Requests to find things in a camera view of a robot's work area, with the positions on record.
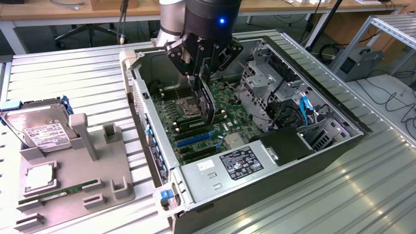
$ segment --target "warning label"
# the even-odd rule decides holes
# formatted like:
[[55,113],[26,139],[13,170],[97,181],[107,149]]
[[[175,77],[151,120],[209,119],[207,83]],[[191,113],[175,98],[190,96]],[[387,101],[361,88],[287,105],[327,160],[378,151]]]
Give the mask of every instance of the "warning label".
[[23,132],[39,149],[69,143],[67,135],[59,123],[26,128]]
[[262,169],[249,146],[219,156],[219,159],[233,180],[241,179]]

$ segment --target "aluminum profile table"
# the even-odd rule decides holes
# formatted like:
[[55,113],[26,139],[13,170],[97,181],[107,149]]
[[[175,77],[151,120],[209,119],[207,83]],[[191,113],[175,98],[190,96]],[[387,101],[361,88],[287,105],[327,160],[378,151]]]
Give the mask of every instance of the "aluminum profile table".
[[[375,26],[382,32],[387,33],[393,38],[401,41],[406,46],[411,48],[411,51],[406,54],[406,56],[397,63],[395,67],[391,70],[394,73],[398,68],[402,66],[405,61],[411,57],[416,51],[416,15],[403,14],[403,15],[381,15],[381,16],[369,16],[365,23],[362,24],[355,36],[353,37],[346,49],[342,53],[335,57],[335,60],[330,64],[330,70],[335,73],[343,64],[349,52],[357,45],[359,39],[365,35],[370,26]],[[370,45],[377,36],[369,41],[367,45]]]
[[[290,186],[198,233],[413,233],[416,231],[416,150],[387,119],[367,105],[323,65],[273,30],[235,34],[269,36],[322,86],[373,130],[373,134],[318,174]],[[74,112],[85,112],[89,130],[106,122],[122,128],[135,199],[62,223],[39,233],[169,233],[157,216],[153,183],[133,129],[118,52],[149,47],[137,43],[14,56],[3,77],[2,99],[34,99],[65,93]],[[0,128],[0,232],[10,232],[17,142]]]

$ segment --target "motherboard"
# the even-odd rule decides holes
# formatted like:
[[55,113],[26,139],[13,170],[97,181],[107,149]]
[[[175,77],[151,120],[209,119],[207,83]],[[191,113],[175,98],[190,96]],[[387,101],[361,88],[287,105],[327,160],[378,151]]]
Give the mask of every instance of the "motherboard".
[[215,106],[211,124],[205,124],[190,88],[161,91],[151,97],[158,118],[181,165],[243,145],[259,134],[251,114],[241,106],[237,90],[211,81],[209,90]]

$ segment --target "office chair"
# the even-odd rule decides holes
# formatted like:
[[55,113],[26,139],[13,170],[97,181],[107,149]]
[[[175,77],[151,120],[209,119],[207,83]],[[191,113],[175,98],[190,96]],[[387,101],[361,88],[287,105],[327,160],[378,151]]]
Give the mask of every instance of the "office chair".
[[94,35],[94,31],[99,31],[102,33],[106,33],[106,34],[110,34],[113,36],[117,36],[117,33],[113,31],[114,29],[114,24],[113,23],[109,23],[109,29],[106,28],[102,28],[99,27],[99,25],[102,25],[102,23],[87,23],[87,24],[83,24],[82,26],[77,27],[75,24],[71,24],[70,27],[71,27],[71,30],[59,35],[59,36],[55,36],[57,35],[57,31],[55,31],[55,28],[54,26],[50,26],[50,30],[51,30],[51,34],[53,34],[53,37],[54,37],[54,44],[58,48],[65,48],[65,43],[62,42],[62,40],[67,37],[70,37],[71,35],[82,32],[82,31],[87,31],[87,35],[89,35],[89,47],[93,47],[93,42],[91,42],[91,37]]

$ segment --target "hard drive label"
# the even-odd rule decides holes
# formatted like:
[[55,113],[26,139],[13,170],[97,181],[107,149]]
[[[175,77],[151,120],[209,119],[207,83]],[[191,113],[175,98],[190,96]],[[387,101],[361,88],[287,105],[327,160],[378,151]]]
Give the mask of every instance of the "hard drive label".
[[219,159],[233,180],[238,180],[262,169],[249,146],[219,156]]
[[23,132],[38,149],[69,143],[67,135],[59,123],[26,128]]

